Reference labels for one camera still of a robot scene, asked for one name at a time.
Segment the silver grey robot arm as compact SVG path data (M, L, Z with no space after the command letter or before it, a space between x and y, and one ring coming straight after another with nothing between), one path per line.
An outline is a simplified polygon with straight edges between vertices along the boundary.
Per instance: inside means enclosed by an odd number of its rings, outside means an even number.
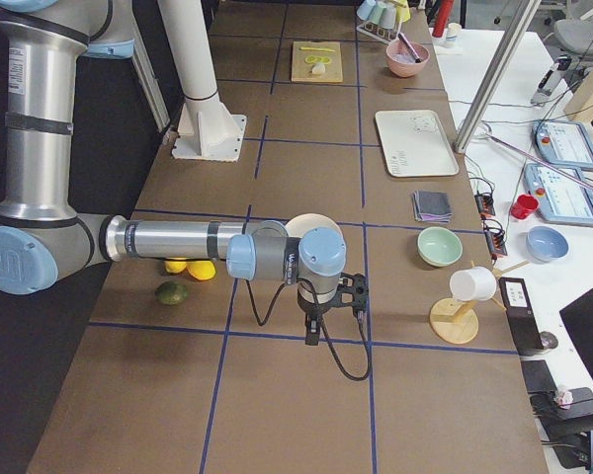
M274 221L135 221L81 214L68 202L76 62L134 52L128 1L0 1L9 41L6 193L0 290L24 295L125 258L224 261L231 277L295 285L305 340L324 336L342 303L346 245L335 228L291 235Z

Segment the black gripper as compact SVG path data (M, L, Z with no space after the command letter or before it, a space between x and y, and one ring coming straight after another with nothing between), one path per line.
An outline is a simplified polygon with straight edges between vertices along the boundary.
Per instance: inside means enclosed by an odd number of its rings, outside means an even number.
M299 290L297 304L305 313L305 343L308 346L317 346L320 339L323 315L331 308L340 305L340 294L336 293L326 302L315 302L311 293Z

